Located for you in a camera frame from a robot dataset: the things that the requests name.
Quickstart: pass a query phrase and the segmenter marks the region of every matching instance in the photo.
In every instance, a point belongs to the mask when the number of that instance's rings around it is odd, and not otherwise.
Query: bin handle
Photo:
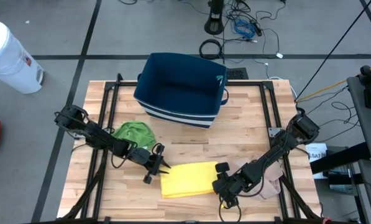
[[[221,105],[225,105],[227,102],[228,102],[228,99],[229,99],[229,93],[228,93],[228,90],[224,88],[224,91],[227,92],[227,98],[225,100],[222,100],[221,101]]]

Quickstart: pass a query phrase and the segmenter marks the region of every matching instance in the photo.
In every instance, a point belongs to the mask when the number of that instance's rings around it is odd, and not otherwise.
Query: yellow cloth
[[[177,198],[214,192],[212,182],[217,179],[217,162],[197,162],[162,167],[169,174],[160,174],[163,198]]]

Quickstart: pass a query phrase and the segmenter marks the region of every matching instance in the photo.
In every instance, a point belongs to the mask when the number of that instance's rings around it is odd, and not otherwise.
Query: white stripe
[[[144,103],[143,101],[140,101],[139,99],[135,98],[138,102],[140,103],[143,103],[153,109],[156,109],[156,110],[159,110],[159,111],[163,111],[163,112],[166,112],[166,113],[171,113],[171,114],[176,114],[176,115],[182,115],[182,116],[192,116],[194,118],[215,118],[217,115],[191,115],[191,114],[180,114],[180,113],[174,113],[174,112],[171,112],[171,111],[167,111],[167,110],[163,110],[163,109],[160,109],[160,108],[157,108],[155,106],[152,106],[148,103]]]
[[[194,121],[194,120],[190,120],[190,119],[175,118],[175,117],[172,117],[172,116],[167,116],[165,114],[158,113],[158,112],[150,110],[148,108],[144,108],[144,110],[148,113],[152,113],[152,114],[154,114],[156,116],[159,116],[161,118],[166,118],[166,119],[170,119],[170,120],[174,120],[174,121],[181,121],[181,122],[190,123],[190,124],[201,124],[201,125],[209,125],[209,126],[213,123],[212,121]]]

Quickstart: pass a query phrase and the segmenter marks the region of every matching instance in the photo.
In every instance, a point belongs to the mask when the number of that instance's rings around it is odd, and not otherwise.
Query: white cable
[[[279,79],[279,80],[283,80],[283,79],[280,78],[280,77],[270,77],[269,79]],[[293,89],[293,87],[292,87],[291,85],[290,85],[290,88],[291,88],[293,94],[295,95],[295,97],[297,98],[297,94],[296,94],[295,89]]]

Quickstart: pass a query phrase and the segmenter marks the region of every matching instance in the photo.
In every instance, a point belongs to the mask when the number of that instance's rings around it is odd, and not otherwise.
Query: green cloth
[[[122,124],[121,128],[116,130],[112,136],[118,139],[134,141],[137,147],[150,150],[155,144],[156,139],[152,130],[141,121],[128,121]]]

